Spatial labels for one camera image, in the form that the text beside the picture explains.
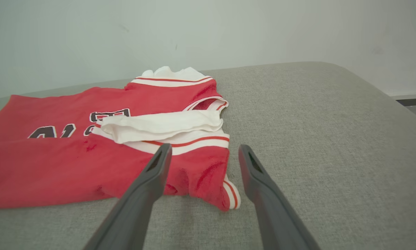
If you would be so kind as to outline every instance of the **jersey lettering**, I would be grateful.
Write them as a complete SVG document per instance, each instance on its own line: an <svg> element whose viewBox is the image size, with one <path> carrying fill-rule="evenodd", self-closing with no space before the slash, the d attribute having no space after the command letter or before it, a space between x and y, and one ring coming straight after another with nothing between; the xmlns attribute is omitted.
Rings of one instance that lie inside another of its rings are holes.
<svg viewBox="0 0 416 250"><path fill-rule="evenodd" d="M84 130L83 135L84 136L88 136L92 133L92 130L94 130L95 125L90 125L89 127L86 128L86 130Z"/></svg>
<svg viewBox="0 0 416 250"><path fill-rule="evenodd" d="M68 125L65 126L65 129L63 130L63 133L61 134L61 138L71 137L75 130L76 130L75 124L69 123Z"/></svg>
<svg viewBox="0 0 416 250"><path fill-rule="evenodd" d="M97 122L98 120L103 120L105 117L109 116L130 116L130 110L129 109L122 109L115 112L92 112L91 115L89 115L89 120L91 122Z"/></svg>
<svg viewBox="0 0 416 250"><path fill-rule="evenodd" d="M57 138L57 132L54 126L37 128L29 138Z"/></svg>

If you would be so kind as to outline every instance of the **basketball jersey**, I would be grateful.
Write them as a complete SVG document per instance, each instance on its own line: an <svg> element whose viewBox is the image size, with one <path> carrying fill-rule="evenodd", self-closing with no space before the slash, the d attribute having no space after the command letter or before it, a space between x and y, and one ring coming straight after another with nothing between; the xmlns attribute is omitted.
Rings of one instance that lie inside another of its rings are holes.
<svg viewBox="0 0 416 250"><path fill-rule="evenodd" d="M167 113L172 120L173 113L220 112L227 106L215 80L192 68L146 71L124 89L93 87L49 98L12 95L0 111L0 208L121 197L158 147L171 143L164 194L237 209L240 196L226 176L229 135L219 124L212 131L185 130L161 140L147 135L116 142L103 131L114 118L130 117L139 125L143 115Z"/></svg>

